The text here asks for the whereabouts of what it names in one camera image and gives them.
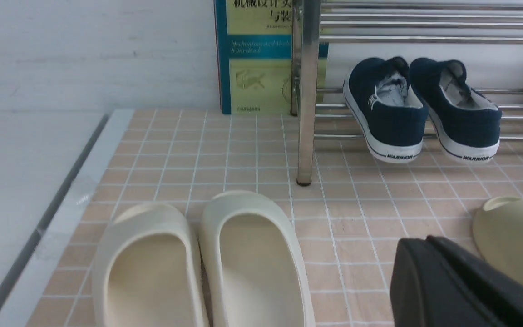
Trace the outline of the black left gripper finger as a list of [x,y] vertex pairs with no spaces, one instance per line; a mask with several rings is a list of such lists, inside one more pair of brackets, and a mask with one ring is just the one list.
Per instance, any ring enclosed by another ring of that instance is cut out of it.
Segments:
[[397,327],[523,327],[523,285],[447,238],[401,238],[390,302]]

